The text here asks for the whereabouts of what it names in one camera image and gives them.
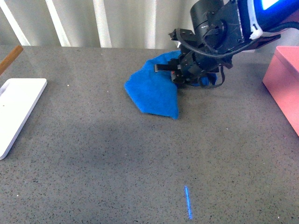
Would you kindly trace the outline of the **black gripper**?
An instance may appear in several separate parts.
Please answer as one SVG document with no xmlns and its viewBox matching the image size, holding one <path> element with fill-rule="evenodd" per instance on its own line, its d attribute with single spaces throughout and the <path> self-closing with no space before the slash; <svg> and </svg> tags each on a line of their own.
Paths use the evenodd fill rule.
<svg viewBox="0 0 299 224">
<path fill-rule="evenodd" d="M 168 64 L 155 64 L 154 71 L 171 71 L 171 80 L 180 86 L 199 85 L 204 88 L 216 88 L 225 81 L 224 68 L 230 69 L 232 56 L 224 58 L 213 58 L 200 54 L 216 54 L 216 50 L 207 46 L 204 41 L 206 28 L 197 28 L 194 31 L 188 29 L 175 29 L 169 33 L 172 41 L 179 41 L 178 35 L 182 40 L 196 50 L 189 49 L 185 44 L 179 42 L 180 54 L 177 59 L 171 59 Z"/>
</svg>

